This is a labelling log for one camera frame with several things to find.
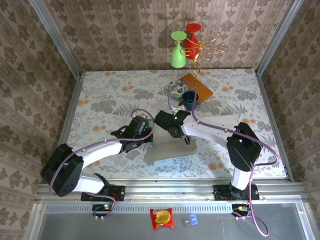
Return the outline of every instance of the snack package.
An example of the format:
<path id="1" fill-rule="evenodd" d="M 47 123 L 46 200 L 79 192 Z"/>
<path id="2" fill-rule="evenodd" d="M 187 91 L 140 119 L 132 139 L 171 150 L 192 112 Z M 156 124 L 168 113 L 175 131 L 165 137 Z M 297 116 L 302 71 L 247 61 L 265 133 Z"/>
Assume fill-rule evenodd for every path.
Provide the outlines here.
<path id="1" fill-rule="evenodd" d="M 151 222 L 153 230 L 157 230 L 161 226 L 174 229 L 174 217 L 172 208 L 167 209 L 150 209 Z"/>

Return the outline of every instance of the orange plate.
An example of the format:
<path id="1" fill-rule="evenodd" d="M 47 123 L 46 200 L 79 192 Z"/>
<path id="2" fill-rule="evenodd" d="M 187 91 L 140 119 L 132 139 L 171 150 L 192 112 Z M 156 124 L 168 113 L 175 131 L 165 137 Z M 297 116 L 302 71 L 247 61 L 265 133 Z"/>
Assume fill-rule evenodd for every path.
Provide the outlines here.
<path id="1" fill-rule="evenodd" d="M 203 103 L 205 100 L 207 100 L 208 98 L 210 98 L 214 94 L 209 88 L 207 88 L 205 85 L 203 85 L 202 82 L 200 82 L 198 79 L 196 79 L 190 73 L 183 76 L 179 80 L 182 82 L 191 83 L 195 86 L 196 92 L 199 95 L 198 104 Z"/>

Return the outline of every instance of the wallpaper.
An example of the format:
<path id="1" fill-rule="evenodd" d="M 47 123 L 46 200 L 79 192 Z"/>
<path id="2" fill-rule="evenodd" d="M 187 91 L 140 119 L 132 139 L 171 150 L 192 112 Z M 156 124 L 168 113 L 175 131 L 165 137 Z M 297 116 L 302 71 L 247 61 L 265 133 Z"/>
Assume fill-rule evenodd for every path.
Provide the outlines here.
<path id="1" fill-rule="evenodd" d="M 23 238 L 75 79 L 27 0 L 0 0 L 0 239 Z"/>
<path id="2" fill-rule="evenodd" d="M 320 1 L 305 0 L 262 76 L 295 179 L 320 226 Z"/>
<path id="3" fill-rule="evenodd" d="M 189 23 L 202 38 L 218 30 L 229 51 L 202 68 L 253 68 L 288 0 L 45 0 L 60 34 L 83 72 L 171 68 L 170 35 Z M 192 67 L 188 60 L 186 67 Z"/>

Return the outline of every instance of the gold wire stand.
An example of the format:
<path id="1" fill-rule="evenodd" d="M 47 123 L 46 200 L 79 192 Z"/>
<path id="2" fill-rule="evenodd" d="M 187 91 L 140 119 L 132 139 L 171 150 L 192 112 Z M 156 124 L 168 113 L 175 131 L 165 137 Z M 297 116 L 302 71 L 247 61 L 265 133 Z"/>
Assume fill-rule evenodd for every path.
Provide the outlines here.
<path id="1" fill-rule="evenodd" d="M 217 48 L 210 48 L 208 47 L 209 44 L 213 43 L 214 41 L 216 41 L 218 38 L 221 37 L 221 32 L 219 31 L 212 31 L 210 32 L 210 35 L 213 36 L 213 39 L 211 41 L 208 41 L 208 42 L 203 42 L 202 39 L 200 39 L 200 41 L 198 43 L 195 43 L 193 41 L 191 41 L 190 39 L 187 38 L 187 40 L 189 42 L 191 42 L 192 44 L 195 45 L 195 47 L 183 47 L 181 50 L 180 50 L 180 53 L 186 57 L 190 56 L 192 54 L 192 49 L 198 49 L 198 53 L 195 55 L 194 59 L 193 59 L 193 67 L 195 69 L 198 69 L 198 73 L 196 74 L 196 77 L 195 78 L 198 78 L 200 72 L 201 72 L 201 68 L 200 68 L 200 63 L 199 63 L 199 58 L 200 59 L 204 59 L 204 60 L 210 60 L 213 58 L 213 54 L 211 52 L 207 52 L 205 54 L 205 56 L 201 56 L 201 50 L 202 49 L 208 49 L 210 51 L 218 51 L 218 52 L 225 52 L 225 51 L 228 51 L 229 47 L 227 44 L 225 43 L 220 43 Z"/>

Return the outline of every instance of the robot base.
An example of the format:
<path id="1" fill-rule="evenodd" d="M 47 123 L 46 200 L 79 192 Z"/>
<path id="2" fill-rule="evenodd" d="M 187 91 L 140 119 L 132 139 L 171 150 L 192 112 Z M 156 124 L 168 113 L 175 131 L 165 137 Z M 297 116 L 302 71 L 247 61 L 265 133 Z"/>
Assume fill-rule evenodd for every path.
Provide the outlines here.
<path id="1" fill-rule="evenodd" d="M 229 185 L 214 185 L 213 194 L 215 201 L 238 201 L 238 200 L 249 200 L 249 188 L 241 191 L 231 184 Z M 251 185 L 251 199 L 260 200 L 258 187 L 255 184 Z"/>

